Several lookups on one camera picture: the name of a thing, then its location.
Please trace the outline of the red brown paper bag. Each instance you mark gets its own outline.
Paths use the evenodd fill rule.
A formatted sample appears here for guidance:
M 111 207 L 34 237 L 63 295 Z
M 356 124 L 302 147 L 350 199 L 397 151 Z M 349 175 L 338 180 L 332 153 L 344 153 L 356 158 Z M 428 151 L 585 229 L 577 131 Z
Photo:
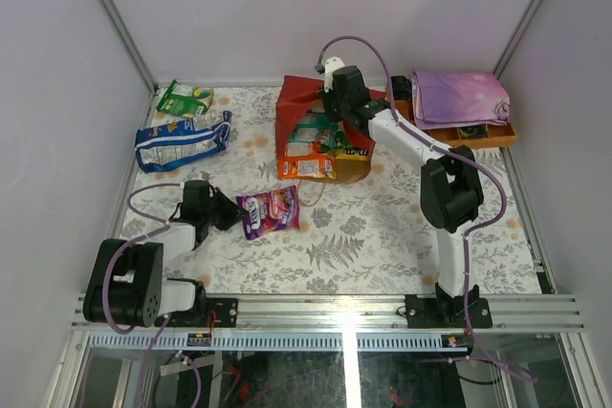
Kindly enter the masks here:
M 286 75 L 275 104 L 276 173 L 281 181 L 350 184 L 371 171 L 375 142 L 324 113 L 317 79 Z

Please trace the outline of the purple Fox's candy bag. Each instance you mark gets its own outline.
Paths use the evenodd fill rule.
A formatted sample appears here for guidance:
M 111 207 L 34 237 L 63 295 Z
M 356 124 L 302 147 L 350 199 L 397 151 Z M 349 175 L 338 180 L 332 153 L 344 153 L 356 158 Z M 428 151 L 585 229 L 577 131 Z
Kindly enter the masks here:
M 270 232 L 299 229 L 300 204 L 295 185 L 238 196 L 235 200 L 245 212 L 243 229 L 248 240 Z

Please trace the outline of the blue white snack packet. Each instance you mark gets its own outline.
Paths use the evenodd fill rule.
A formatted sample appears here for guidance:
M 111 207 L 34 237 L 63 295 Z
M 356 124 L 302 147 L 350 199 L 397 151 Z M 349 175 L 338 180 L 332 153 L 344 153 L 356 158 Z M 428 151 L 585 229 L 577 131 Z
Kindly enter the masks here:
M 139 130 L 135 156 L 144 173 L 169 172 L 225 151 L 229 144 L 232 111 Z

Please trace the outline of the orange Fox's candy bag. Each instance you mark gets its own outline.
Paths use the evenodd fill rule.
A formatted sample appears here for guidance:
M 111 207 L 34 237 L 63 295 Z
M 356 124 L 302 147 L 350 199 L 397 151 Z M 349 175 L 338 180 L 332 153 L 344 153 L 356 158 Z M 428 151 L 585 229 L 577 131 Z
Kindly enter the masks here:
M 337 178 L 335 160 L 326 154 L 310 154 L 299 157 L 282 156 L 278 163 L 280 180 L 331 180 Z

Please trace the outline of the green Fox's candy bag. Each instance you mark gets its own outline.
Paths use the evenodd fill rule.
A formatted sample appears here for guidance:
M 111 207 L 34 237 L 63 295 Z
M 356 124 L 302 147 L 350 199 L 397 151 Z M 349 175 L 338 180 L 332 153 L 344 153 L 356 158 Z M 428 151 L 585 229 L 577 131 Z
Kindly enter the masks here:
M 208 111 L 213 98 L 213 89 L 189 86 L 173 79 L 157 102 L 156 110 L 182 118 L 199 117 Z

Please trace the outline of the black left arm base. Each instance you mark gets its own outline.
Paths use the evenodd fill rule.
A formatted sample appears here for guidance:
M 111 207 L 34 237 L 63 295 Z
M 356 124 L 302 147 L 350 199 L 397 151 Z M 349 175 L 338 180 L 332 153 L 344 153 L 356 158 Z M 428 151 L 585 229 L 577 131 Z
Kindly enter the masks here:
M 238 317 L 237 298 L 208 298 L 187 311 L 170 314 L 171 328 L 235 328 Z

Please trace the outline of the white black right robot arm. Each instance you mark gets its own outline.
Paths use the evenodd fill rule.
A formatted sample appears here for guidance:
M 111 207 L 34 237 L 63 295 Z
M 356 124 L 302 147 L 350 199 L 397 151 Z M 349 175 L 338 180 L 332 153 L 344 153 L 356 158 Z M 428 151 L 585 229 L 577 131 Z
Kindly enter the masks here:
M 436 229 L 439 252 L 436 302 L 438 319 L 457 326 L 470 315 L 470 257 L 464 240 L 484 202 L 482 185 L 468 147 L 452 148 L 407 121 L 383 97 L 374 98 L 361 71 L 332 57 L 318 63 L 324 76 L 318 92 L 327 117 L 343 121 L 368 139 L 391 150 L 420 173 L 420 207 Z

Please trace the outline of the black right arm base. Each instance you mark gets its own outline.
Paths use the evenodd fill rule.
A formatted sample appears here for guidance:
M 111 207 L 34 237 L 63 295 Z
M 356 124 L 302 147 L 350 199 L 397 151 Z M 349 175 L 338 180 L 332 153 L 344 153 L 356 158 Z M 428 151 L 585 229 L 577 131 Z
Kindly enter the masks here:
M 487 299 L 480 296 L 479 286 L 468 291 L 467 308 L 464 300 L 464 293 L 451 297 L 438 284 L 434 296 L 408 294 L 404 297 L 407 326 L 412 329 L 466 329 L 468 315 L 474 329 L 491 329 L 491 309 Z

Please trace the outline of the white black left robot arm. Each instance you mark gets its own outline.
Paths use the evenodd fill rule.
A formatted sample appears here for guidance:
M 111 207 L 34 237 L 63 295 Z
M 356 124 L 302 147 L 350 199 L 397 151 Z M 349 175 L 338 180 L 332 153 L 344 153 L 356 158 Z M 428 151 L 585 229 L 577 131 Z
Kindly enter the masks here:
M 106 239 L 100 243 L 85 292 L 82 313 L 90 323 L 103 323 L 117 333 L 137 327 L 231 326 L 235 300 L 210 300 L 202 281 L 164 275 L 164 264 L 187 254 L 205 241 L 211 228 L 227 231 L 240 223 L 246 211 L 219 188 L 205 180 L 160 183 L 177 188 L 180 202 L 167 218 L 137 209 L 133 199 L 148 185 L 132 192 L 128 208 L 159 226 L 131 240 Z

